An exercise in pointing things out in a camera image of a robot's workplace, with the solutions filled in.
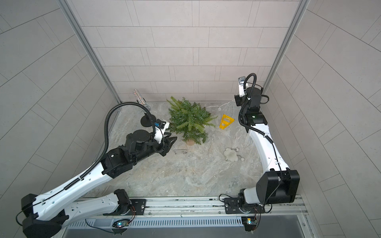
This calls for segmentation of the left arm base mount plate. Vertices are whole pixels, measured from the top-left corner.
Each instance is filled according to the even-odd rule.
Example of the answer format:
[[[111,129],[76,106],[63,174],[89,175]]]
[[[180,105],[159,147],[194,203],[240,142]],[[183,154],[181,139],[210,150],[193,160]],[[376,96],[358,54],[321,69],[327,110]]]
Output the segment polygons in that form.
[[[104,213],[103,216],[140,216],[144,214],[147,200],[146,199],[132,199],[129,208],[123,208],[123,206],[118,206],[117,209],[112,213]]]

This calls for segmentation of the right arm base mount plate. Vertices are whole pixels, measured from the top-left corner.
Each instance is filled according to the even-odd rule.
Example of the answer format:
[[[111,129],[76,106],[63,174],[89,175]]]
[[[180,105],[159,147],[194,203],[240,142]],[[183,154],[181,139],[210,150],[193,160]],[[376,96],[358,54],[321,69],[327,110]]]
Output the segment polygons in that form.
[[[222,198],[226,214],[262,214],[264,208],[259,204],[242,204],[242,200],[234,197]]]

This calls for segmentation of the small green christmas tree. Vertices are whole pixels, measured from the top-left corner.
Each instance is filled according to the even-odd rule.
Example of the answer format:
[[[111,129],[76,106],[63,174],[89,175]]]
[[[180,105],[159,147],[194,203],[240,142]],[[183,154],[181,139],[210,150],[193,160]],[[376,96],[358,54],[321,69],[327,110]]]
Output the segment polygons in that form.
[[[208,139],[205,128],[215,126],[212,123],[215,117],[211,112],[201,104],[191,103],[186,98],[178,100],[172,96],[167,102],[170,104],[169,131],[181,134],[184,142],[192,140],[199,145],[205,143]]]

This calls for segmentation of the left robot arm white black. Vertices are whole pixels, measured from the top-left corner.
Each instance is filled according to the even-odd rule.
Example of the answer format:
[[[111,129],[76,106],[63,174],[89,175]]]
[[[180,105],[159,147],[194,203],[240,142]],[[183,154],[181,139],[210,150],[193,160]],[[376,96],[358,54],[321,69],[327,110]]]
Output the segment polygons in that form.
[[[161,138],[155,140],[153,134],[145,130],[130,133],[124,145],[107,152],[90,172],[84,172],[50,192],[29,194],[22,198],[25,236],[51,238],[69,224],[95,215],[118,216],[129,212],[135,215],[136,210],[124,189],[90,200],[77,199],[131,170],[139,161],[155,153],[165,156],[177,137],[169,132],[159,135]]]

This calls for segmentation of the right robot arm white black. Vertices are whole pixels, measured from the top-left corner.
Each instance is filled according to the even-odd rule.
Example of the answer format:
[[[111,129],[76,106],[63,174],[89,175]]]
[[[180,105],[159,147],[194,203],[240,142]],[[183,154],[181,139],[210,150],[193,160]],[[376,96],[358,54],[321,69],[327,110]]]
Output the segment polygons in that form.
[[[244,213],[263,213],[265,205],[294,202],[300,182],[299,173],[290,169],[272,139],[260,109],[263,97],[268,98],[261,89],[242,85],[235,96],[241,107],[238,122],[254,141],[264,171],[255,187],[241,189],[238,194],[238,207]]]

